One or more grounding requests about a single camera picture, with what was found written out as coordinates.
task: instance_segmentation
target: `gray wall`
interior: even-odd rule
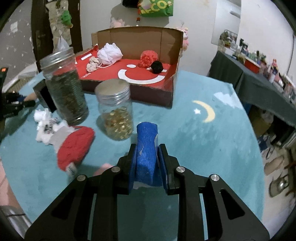
[[[9,67],[7,84],[25,67],[35,62],[31,43],[32,0],[24,0],[0,32],[0,67]],[[10,31],[11,24],[17,22],[17,32]]]

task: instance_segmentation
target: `blue tablecloth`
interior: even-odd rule
[[[31,93],[42,78],[39,74],[20,93]],[[195,174],[220,175],[261,219],[263,163],[248,116],[237,100],[231,84],[179,71],[172,109],[135,102],[134,127],[136,130],[143,121],[157,124],[159,143],[166,144],[169,155]],[[103,163],[115,165],[135,143],[136,133],[121,142],[109,139],[98,127],[95,95],[86,94],[86,101],[90,115],[83,125],[92,127],[96,137],[79,173],[92,176]],[[210,105],[215,119],[210,121],[212,115],[207,118],[206,109],[193,101]],[[33,109],[26,109],[18,117],[8,119],[7,135],[0,146],[11,188],[32,221],[69,183],[67,174],[57,167],[53,146],[36,142],[33,114]],[[177,227],[178,197],[166,196],[163,188],[139,188],[129,196],[118,197],[120,240],[171,241],[177,236]]]

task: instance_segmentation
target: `green shopping bag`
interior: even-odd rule
[[[143,17],[171,17],[174,10],[174,0],[143,0],[139,6]]]

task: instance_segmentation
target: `small glass jar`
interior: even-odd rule
[[[40,66],[61,118],[70,126],[81,124],[89,110],[76,70],[73,48],[48,55],[40,60]]]
[[[106,134],[113,140],[125,140],[133,133],[133,110],[129,83],[121,79],[105,80],[95,89]]]

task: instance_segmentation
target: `wooden door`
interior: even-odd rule
[[[69,12],[72,16],[73,28],[70,29],[74,52],[80,52],[82,48],[80,29],[80,0],[69,0]],[[31,12],[32,43],[38,70],[39,61],[53,52],[53,36],[49,24],[47,0],[33,0]]]

